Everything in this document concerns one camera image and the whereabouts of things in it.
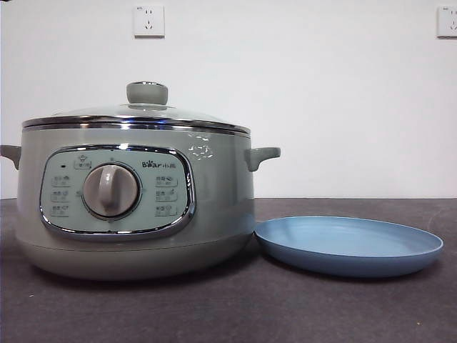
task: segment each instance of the plate rim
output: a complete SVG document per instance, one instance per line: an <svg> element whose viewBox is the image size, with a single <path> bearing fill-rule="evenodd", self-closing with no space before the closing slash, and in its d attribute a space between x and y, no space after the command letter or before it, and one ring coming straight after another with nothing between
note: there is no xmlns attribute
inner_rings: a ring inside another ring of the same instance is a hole
<svg viewBox="0 0 457 343"><path fill-rule="evenodd" d="M392 225L395 225L395 226L398 226L398 227L405 227L405 228L408 228L408 229L412 229L412 230L415 230L415 231L419 231L419 232L424 232L426 233L427 235L430 235L432 237L435 237L438 241L439 241L439 246L436 247L435 249L431 249L431 250L427 250L427 251L424 251L424 252L420 252L418 254L409 254L409 255L392 255L392 256L359 256L359 255L349 255L349 254L332 254L332 253L329 253L329 252L317 252L317 251L314 251L314 250L306 250L306 249L299 249L299 248L294 248L294 247L290 247L290 246L287 246L287 245L284 245L284 244L279 244L277 242L274 242L274 241L271 241L270 239L267 239L263 236L261 236L258 232L257 232L257 227L261 226L262 224L266 223L266 222L275 222L275 221L281 221L283 219L294 219L294 218L326 218L326 219L350 219L350 220L356 220L356 221L365 221L365 222L377 222L377 223L382 223L382 224L392 224ZM262 241L265 241L265 242L268 242L270 244L274 244L278 247L283 247L283 248L287 248L287 249L292 249L292 250L295 250L297 252L307 252L307 253L311 253L311 254L321 254L321 255L328 255L330 257L349 257L349 258L358 258L358 259L400 259L400 258L408 258L408 257L418 257L418 256L425 256L425 255L428 255L428 254L432 254L432 253L435 253L435 252L440 252L442 250L442 248L444 247L444 241L442 240L442 238L438 237L437 235L435 234L432 234L431 232L428 232L426 230L422 230L422 229L418 229L416 227L410 227L408 225L403 225L403 224L398 224L398 223L392 223L392 222L385 222L385 221L382 221L382 220L376 220L376 219L367 219L367 218L358 218L358 217L339 217L339 216L291 216L291 217L281 217L281 218L274 218L274 219L269 219L269 220L266 220L264 222L260 222L258 224L256 224L255 228L254 228L254 234L256 235L256 238L257 239L260 239Z"/></svg>

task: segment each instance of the wall outlet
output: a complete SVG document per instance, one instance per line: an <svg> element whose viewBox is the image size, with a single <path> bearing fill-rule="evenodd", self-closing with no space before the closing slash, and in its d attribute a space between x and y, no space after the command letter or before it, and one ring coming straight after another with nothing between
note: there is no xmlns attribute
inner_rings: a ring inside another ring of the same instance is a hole
<svg viewBox="0 0 457 343"><path fill-rule="evenodd" d="M165 37L164 6L137 5L134 7L135 37Z"/></svg>
<svg viewBox="0 0 457 343"><path fill-rule="evenodd" d="M457 38L457 6L438 7L438 38Z"/></svg>

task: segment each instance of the blue plate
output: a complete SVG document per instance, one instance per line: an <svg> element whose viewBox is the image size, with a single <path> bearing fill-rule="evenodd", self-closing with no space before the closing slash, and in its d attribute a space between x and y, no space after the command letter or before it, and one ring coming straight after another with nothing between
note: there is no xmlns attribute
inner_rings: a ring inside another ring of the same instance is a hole
<svg viewBox="0 0 457 343"><path fill-rule="evenodd" d="M256 226L267 254L314 272L395 277L435 261L441 238L400 224L344 217L287 217Z"/></svg>

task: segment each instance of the countertop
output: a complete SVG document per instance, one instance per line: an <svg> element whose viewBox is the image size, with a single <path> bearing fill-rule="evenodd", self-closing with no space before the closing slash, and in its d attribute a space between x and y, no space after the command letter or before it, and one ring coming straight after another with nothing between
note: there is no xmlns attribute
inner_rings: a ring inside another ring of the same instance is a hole
<svg viewBox="0 0 457 343"><path fill-rule="evenodd" d="M457 342L457 199L257 199L256 219L361 217L425 229L445 243L421 272L349 279L262 255L255 239L203 271L142 282L90 282L31 266L1 201L1 341Z"/></svg>

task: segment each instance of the pot base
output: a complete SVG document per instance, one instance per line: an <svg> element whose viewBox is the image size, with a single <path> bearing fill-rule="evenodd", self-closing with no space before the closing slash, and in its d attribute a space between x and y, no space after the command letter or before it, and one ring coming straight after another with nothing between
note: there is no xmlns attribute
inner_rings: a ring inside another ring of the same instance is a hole
<svg viewBox="0 0 457 343"><path fill-rule="evenodd" d="M214 242L162 249L117 252L38 247L19 240L31 263L48 272L98 281L169 277L210 267L242 250L251 234Z"/></svg>

